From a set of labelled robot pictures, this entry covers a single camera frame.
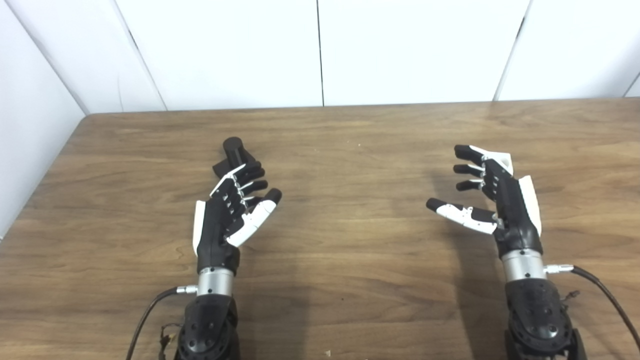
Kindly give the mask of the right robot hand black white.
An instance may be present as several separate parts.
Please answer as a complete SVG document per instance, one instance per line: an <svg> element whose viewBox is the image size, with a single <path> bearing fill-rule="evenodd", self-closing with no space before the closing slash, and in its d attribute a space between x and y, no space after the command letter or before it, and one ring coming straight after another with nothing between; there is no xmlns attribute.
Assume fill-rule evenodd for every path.
<svg viewBox="0 0 640 360"><path fill-rule="evenodd" d="M454 153L466 161L455 164L454 172L473 176L458 182L455 189L478 190L494 202L495 209L464 207L438 198L429 198L426 208L465 228L492 235L499 256L526 250L542 255L540 207L531 176L516 178L512 156L507 152L455 145Z"/></svg>

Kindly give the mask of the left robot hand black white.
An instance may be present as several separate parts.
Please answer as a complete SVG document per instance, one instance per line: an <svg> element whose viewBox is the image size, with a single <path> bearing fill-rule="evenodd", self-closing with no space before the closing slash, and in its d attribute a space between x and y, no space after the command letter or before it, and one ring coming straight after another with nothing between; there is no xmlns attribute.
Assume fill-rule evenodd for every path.
<svg viewBox="0 0 640 360"><path fill-rule="evenodd" d="M206 201L196 202L193 248L197 272L222 268L237 274L240 246L249 240L274 212L282 192L266 190L265 169L259 161L247 162L222 176Z"/></svg>

